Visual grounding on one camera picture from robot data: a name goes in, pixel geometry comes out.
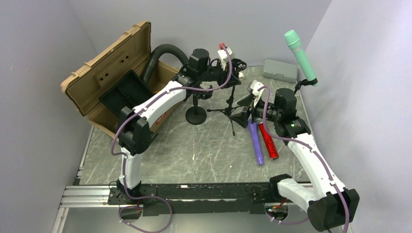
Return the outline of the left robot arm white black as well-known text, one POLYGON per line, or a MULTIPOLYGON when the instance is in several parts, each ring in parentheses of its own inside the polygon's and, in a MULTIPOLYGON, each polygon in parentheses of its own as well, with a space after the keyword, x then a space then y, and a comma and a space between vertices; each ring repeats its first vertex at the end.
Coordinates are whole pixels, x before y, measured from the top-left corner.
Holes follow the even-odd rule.
POLYGON ((121 175, 117 181, 120 197, 128 204, 135 203, 141 196, 140 166, 142 154, 155 139, 152 126, 176 104, 193 97, 193 106, 185 114, 186 121, 200 125, 206 120, 206 110, 198 100, 211 98, 218 89, 235 87, 241 83, 242 71, 247 64, 237 59, 232 50, 220 45, 216 65, 206 49, 195 49, 188 62, 167 85, 144 103, 121 111, 121 124, 115 141, 119 142, 122 155, 121 175))

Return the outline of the black tripod stand shock mount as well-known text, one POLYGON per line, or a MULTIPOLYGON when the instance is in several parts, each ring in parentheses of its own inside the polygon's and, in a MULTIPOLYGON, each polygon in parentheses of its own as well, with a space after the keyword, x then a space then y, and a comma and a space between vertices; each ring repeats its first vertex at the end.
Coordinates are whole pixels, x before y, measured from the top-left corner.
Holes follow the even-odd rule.
MULTIPOLYGON (((237 58, 232 59, 232 66, 236 67, 237 71, 239 73, 247 68, 247 64, 244 61, 242 61, 241 59, 237 59, 237 58)), ((231 96, 229 97, 229 99, 226 100, 226 103, 228 104, 228 106, 226 108, 224 108, 224 109, 207 109, 206 111, 207 112, 221 112, 226 117, 229 118, 232 115, 233 111, 238 108, 238 107, 233 107, 235 88, 236 88, 236 86, 232 87, 231 96)))

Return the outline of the purple microphone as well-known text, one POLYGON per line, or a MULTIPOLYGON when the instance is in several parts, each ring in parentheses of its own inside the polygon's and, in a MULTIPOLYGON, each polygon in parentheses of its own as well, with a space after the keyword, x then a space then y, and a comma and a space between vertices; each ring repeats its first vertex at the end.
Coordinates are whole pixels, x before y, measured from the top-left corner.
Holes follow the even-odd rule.
POLYGON ((259 166, 262 166, 264 165, 264 158, 263 158, 262 149, 260 147, 257 123, 253 122, 251 119, 248 119, 247 128, 249 130, 249 133, 252 139, 252 144, 253 144, 253 149, 254 149, 257 164, 259 166))

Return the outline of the black round base mic stand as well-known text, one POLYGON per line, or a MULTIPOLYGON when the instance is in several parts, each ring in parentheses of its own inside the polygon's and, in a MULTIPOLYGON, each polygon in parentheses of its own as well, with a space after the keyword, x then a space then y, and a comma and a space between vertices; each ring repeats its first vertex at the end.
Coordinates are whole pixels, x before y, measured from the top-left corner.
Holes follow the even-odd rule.
POLYGON ((192 106, 185 113, 186 121, 192 125, 200 125, 205 122, 207 114, 198 104, 199 100, 207 100, 212 97, 213 91, 191 91, 192 106))

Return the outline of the red glitter microphone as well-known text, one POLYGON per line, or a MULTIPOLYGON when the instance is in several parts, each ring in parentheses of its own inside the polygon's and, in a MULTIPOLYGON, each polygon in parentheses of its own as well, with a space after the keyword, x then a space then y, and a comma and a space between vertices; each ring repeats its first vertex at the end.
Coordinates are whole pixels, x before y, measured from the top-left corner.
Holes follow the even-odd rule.
POLYGON ((272 137, 265 130, 264 125, 263 125, 263 120, 261 118, 257 119, 257 125, 259 127, 260 133, 261 133, 262 138, 264 140, 264 143, 265 143, 265 146, 266 146, 266 149, 268 151, 268 155, 269 155, 270 159, 272 159, 272 160, 278 159, 279 155, 278 155, 277 149, 275 147, 275 143, 274 143, 272 137))

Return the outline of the white pvc elbow fitting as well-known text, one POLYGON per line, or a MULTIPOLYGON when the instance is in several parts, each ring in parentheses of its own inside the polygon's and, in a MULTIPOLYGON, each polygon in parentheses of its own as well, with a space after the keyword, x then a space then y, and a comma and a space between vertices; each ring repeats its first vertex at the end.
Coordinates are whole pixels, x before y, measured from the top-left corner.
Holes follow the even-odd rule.
POLYGON ((239 78, 241 81, 244 80, 244 79, 245 79, 244 74, 243 74, 242 72, 240 72, 240 73, 238 74, 238 78, 239 78))

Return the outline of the mint green microphone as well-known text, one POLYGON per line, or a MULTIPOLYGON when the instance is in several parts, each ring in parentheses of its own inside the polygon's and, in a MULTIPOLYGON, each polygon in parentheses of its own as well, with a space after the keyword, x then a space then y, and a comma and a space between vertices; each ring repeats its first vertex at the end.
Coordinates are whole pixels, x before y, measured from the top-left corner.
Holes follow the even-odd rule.
POLYGON ((318 80, 302 47, 302 42, 299 35, 295 30, 290 30, 284 34, 284 38, 287 46, 294 54, 300 68, 302 69, 306 77, 306 81, 303 81, 303 85, 316 86, 318 80))

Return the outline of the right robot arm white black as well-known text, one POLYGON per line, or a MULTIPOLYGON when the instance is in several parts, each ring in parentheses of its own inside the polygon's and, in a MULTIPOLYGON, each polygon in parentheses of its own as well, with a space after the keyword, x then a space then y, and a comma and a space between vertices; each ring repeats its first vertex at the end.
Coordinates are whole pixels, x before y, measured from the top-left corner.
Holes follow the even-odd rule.
POLYGON ((294 153, 309 177, 312 189, 296 182, 290 175, 270 178, 268 196, 273 201, 288 199, 307 213, 313 228, 319 232, 342 226, 343 232, 353 221, 360 197, 355 189, 348 189, 333 173, 318 150, 308 124, 297 115, 297 98, 291 89, 280 88, 274 102, 262 100, 267 86, 247 89, 249 95, 238 101, 243 110, 231 118, 242 127, 260 118, 263 126, 273 122, 274 138, 282 140, 294 153))

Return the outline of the black tripod stand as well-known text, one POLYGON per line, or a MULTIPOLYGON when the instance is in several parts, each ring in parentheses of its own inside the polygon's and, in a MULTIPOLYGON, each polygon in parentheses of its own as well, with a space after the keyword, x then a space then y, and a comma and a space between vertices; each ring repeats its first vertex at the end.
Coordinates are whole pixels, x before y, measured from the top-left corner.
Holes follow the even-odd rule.
POLYGON ((301 87, 308 86, 308 85, 315 86, 317 83, 318 83, 317 78, 315 78, 313 80, 304 79, 304 80, 298 81, 293 90, 286 88, 284 90, 284 93, 285 93, 286 96, 293 96, 294 97, 296 92, 299 91, 301 87))

